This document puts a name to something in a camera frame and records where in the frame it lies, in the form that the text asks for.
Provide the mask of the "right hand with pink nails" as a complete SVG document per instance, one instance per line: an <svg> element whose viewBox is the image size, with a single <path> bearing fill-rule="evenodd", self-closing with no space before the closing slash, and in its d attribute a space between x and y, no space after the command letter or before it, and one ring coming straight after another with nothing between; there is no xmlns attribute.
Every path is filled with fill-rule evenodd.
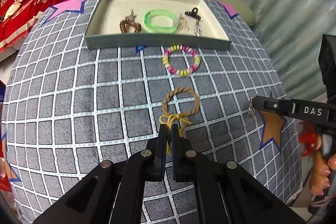
<svg viewBox="0 0 336 224"><path fill-rule="evenodd" d="M328 160L322 157L321 153L322 136L320 134L315 137L313 166L311 169L311 177L309 182L309 189L312 195L323 196L323 190L330 187L328 176L331 170L335 170L335 155Z"/></svg>

